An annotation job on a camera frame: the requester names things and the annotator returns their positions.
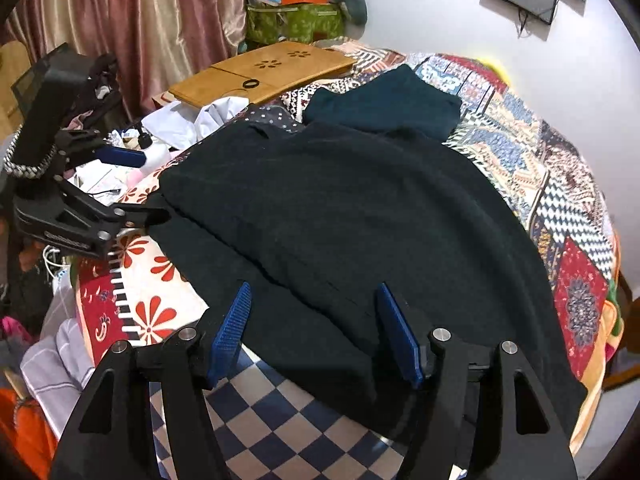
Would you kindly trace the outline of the black pants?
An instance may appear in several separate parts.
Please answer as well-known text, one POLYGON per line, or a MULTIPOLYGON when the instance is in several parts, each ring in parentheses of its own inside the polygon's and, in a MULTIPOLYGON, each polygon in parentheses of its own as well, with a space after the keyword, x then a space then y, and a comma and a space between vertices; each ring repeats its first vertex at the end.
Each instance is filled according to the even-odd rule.
POLYGON ((565 351, 547 271, 521 223, 465 156, 410 129, 236 122, 160 174, 150 234, 214 311, 241 283, 244 342, 362 426, 409 431, 412 391, 378 336, 386 284, 471 344, 515 341, 565 432, 585 387, 565 351))

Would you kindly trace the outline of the colourful patchwork bedspread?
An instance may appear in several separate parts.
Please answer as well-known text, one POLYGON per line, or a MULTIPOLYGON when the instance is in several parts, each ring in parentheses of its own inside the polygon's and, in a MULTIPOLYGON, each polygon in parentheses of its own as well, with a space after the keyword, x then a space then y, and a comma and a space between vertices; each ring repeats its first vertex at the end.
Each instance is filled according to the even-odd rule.
MULTIPOLYGON (((536 245, 552 290, 570 369, 580 381, 612 281, 614 231, 585 159, 491 70, 468 58, 370 49, 341 40, 355 60, 320 88, 344 93, 397 66, 458 96, 462 121, 448 146, 497 189, 536 245)), ((74 267, 85 356, 96 362, 119 339, 159 342, 203 312, 204 301, 151 237, 132 232, 107 262, 74 267)), ((401 446, 318 402, 243 349, 232 378, 207 399, 232 470, 243 479, 390 479, 401 446)))

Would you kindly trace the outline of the orange blanket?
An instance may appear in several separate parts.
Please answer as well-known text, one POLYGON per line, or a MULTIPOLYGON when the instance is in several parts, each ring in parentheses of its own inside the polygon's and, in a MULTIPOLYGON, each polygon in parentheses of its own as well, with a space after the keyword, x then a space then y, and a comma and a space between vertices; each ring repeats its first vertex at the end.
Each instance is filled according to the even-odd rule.
POLYGON ((582 402, 579 416, 570 438, 570 452, 576 456, 591 427, 596 414, 598 404, 602 396, 605 369, 608 361, 612 359, 620 345, 624 333, 624 321, 622 310, 617 301, 617 287, 620 280, 620 264, 622 252, 620 251, 620 236, 614 233, 614 266, 612 281, 608 286, 602 313, 597 325, 597 339, 588 365, 580 380, 587 388, 587 396, 582 402))

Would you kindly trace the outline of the white crumpled cloth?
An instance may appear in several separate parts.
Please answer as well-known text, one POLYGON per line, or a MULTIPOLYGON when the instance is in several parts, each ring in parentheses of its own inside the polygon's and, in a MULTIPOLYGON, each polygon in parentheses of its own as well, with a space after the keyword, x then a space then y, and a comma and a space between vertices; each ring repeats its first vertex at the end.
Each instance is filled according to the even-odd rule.
POLYGON ((142 118, 142 127, 178 151, 204 140, 250 105, 242 96, 225 96, 199 108, 172 101, 142 118))

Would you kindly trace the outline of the pink satin curtain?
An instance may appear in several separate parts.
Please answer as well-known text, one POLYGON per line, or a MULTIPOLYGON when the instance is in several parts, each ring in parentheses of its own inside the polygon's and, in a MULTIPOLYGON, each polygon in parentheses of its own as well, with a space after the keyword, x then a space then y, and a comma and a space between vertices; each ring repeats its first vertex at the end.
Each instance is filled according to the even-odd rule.
POLYGON ((1 25, 2 41, 21 42, 33 60, 63 42, 114 54, 134 117, 172 84, 236 55, 244 37, 244 0, 18 0, 1 25))

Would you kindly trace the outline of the wooden lap desk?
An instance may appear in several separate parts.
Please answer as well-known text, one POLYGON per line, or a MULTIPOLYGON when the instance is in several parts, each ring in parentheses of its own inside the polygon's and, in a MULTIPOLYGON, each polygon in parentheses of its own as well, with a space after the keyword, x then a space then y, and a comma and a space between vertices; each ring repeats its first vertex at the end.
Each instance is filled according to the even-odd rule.
POLYGON ((209 66, 173 84, 169 92, 197 108, 227 96, 262 104, 317 79, 346 74, 354 64, 341 52, 283 41, 209 66))

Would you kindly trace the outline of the green fabric storage bag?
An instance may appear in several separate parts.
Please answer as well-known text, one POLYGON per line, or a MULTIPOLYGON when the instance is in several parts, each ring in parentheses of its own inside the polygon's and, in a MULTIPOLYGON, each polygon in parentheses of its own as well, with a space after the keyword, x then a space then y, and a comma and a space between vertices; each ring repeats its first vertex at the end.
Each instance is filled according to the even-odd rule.
POLYGON ((344 34, 342 11, 334 4, 304 3, 297 6, 249 6, 245 38, 254 44, 295 41, 302 44, 344 34))

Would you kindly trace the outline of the folded dark teal garment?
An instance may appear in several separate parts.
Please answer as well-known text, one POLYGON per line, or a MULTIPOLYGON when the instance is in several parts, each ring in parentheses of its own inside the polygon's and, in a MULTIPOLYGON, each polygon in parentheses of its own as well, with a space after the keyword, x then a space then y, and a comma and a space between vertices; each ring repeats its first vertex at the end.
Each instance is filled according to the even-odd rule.
POLYGON ((303 123, 370 133, 408 128, 442 142, 459 125, 461 105, 460 98, 427 84, 403 65, 345 93, 317 90, 303 111, 303 123))

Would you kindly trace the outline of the yellow pillow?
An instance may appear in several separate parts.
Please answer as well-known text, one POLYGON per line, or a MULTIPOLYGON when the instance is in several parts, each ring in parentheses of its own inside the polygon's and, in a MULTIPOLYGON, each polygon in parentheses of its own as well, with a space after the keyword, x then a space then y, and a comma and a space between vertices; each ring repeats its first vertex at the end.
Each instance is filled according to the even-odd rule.
POLYGON ((509 76, 509 74, 506 72, 506 70, 504 70, 503 68, 499 67, 497 64, 495 63, 491 63, 487 60, 484 60, 484 58, 477 58, 476 59, 477 63, 482 64, 484 67, 486 67, 488 70, 491 70, 493 73, 496 74, 496 76, 507 86, 507 87, 511 87, 512 86, 512 82, 511 82, 511 78, 509 76))

